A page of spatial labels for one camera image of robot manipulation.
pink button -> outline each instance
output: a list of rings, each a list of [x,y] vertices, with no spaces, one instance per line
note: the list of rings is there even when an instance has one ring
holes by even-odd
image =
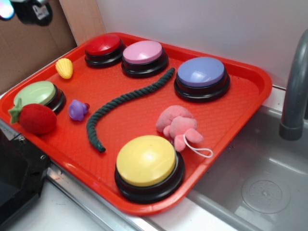
[[[123,57],[130,64],[146,64],[163,53],[162,45],[155,41],[140,41],[131,44],[123,51]]]

dog toy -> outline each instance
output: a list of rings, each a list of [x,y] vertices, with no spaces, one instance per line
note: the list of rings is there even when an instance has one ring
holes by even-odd
[[[56,62],[56,70],[62,78],[69,79],[73,75],[73,63],[66,58],[59,59]]]
[[[57,116],[52,109],[32,103],[22,107],[21,98],[18,99],[17,105],[9,110],[11,115],[11,124],[19,124],[28,132],[33,134],[45,134],[56,127]]]
[[[188,146],[200,156],[205,158],[213,156],[213,151],[208,148],[194,148],[188,144],[188,141],[201,143],[204,138],[197,131],[197,121],[191,112],[182,106],[173,105],[164,110],[157,120],[156,129],[170,139],[177,152],[183,151]],[[209,151],[210,155],[198,151]]]
[[[84,115],[88,113],[90,105],[88,103],[82,103],[78,100],[73,100],[68,107],[68,115],[72,120],[82,121]]]
[[[138,90],[134,90],[134,91],[131,91],[131,92],[126,93],[124,95],[121,95],[121,96],[111,100],[110,102],[108,102],[107,104],[102,106],[101,108],[99,108],[90,117],[90,119],[88,119],[88,122],[87,122],[88,139],[89,139],[90,143],[92,144],[92,146],[94,148],[96,148],[100,153],[103,153],[103,152],[106,151],[106,148],[102,145],[102,143],[98,139],[97,132],[96,132],[96,129],[95,129],[95,125],[97,124],[97,122],[99,121],[99,119],[102,116],[104,116],[105,114],[107,114],[108,112],[110,112],[111,110],[113,110],[114,108],[118,107],[119,105],[121,105],[125,102],[131,101],[131,100],[134,100],[134,99],[138,99],[142,96],[149,95],[149,94],[159,90],[171,79],[174,72],[175,72],[175,68],[171,68],[162,77],[160,77],[155,83],[150,84],[147,87],[144,87],[144,88],[141,88],[141,89],[138,89]]]

gray faucet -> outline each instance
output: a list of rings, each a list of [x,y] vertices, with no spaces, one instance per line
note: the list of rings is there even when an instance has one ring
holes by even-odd
[[[300,139],[304,119],[308,119],[308,30],[302,35],[293,59],[279,127],[280,136],[288,141]]]

sink drain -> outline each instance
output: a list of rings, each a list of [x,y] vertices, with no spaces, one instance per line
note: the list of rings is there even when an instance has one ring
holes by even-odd
[[[272,214],[282,211],[290,202],[289,188],[273,176],[253,176],[242,186],[242,197],[253,210]]]

white wall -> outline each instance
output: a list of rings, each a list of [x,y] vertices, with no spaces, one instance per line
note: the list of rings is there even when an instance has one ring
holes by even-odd
[[[261,67],[286,86],[308,0],[97,0],[123,32]]]

